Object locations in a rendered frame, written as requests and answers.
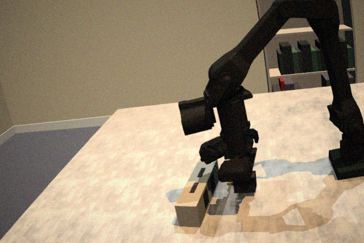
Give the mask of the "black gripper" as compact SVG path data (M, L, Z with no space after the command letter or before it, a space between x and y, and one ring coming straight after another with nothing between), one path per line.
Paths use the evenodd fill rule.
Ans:
M250 129L250 121L241 126L222 128L220 138L224 138L231 156L230 160L221 163L218 170L220 182L238 181L242 190L248 190L253 165L257 154L258 131ZM253 140L254 139L254 140Z

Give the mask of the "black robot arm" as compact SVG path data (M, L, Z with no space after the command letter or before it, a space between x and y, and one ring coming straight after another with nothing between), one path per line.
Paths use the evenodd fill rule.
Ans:
M289 18L306 18L319 39L333 92L333 102L327 106L329 120L342 132L341 159L345 165L363 163L364 123L351 93L335 0L275 0L242 41L210 66L204 97L178 103L185 136L212 130L217 123L216 107L222 128L246 123L244 100L253 95L241 84L253 60ZM224 160L231 159L226 140L220 136L204 142L199 153L205 164L223 156Z

